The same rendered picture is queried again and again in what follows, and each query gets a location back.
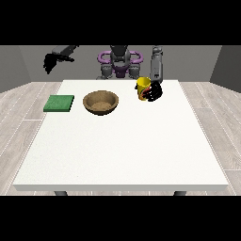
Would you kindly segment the yellow cup with melon print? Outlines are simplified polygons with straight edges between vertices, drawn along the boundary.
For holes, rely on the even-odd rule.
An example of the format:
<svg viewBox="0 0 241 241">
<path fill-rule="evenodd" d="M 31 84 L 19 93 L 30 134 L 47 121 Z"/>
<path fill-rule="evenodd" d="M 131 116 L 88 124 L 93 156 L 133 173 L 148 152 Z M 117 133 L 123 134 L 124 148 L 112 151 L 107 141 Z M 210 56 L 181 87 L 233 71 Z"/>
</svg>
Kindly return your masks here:
<svg viewBox="0 0 241 241">
<path fill-rule="evenodd" d="M 151 79 L 149 77 L 139 77 L 137 79 L 137 95 L 140 101 L 146 101 L 143 93 L 150 89 Z"/>
</svg>

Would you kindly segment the green square pad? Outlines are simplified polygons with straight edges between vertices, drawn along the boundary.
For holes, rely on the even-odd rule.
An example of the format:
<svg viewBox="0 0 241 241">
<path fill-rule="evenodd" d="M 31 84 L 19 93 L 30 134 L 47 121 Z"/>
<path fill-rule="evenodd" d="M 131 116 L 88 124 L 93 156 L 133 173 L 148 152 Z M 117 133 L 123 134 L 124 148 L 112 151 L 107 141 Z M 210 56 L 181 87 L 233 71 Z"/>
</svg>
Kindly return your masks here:
<svg viewBox="0 0 241 241">
<path fill-rule="evenodd" d="M 44 112 L 69 112 L 72 107 L 73 95 L 51 95 L 44 108 Z"/>
</svg>

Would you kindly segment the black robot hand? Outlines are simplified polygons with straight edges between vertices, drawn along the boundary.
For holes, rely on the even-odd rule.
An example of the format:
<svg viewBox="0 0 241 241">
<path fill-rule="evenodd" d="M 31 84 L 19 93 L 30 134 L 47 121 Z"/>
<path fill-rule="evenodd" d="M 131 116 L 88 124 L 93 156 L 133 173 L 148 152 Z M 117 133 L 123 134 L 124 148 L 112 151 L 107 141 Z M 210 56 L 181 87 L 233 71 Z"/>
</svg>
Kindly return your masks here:
<svg viewBox="0 0 241 241">
<path fill-rule="evenodd" d="M 58 61 L 74 62 L 74 59 L 69 56 L 47 54 L 43 60 L 43 68 L 47 73 L 50 73 Z"/>
<path fill-rule="evenodd" d="M 163 90 L 158 81 L 152 81 L 151 86 L 148 90 L 142 93 L 142 97 L 147 99 L 149 102 L 154 102 L 159 99 L 163 94 Z"/>
</svg>

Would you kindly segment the brown wooden bowl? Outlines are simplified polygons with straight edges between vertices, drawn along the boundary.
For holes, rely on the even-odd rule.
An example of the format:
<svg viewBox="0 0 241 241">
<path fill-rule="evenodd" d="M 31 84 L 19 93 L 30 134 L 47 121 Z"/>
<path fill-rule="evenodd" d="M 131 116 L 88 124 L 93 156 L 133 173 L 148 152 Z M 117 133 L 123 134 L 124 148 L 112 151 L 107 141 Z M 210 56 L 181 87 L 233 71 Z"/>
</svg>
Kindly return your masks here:
<svg viewBox="0 0 241 241">
<path fill-rule="evenodd" d="M 98 116 L 111 113 L 118 105 L 119 97 L 107 90 L 97 90 L 89 93 L 83 99 L 85 109 Z"/>
</svg>

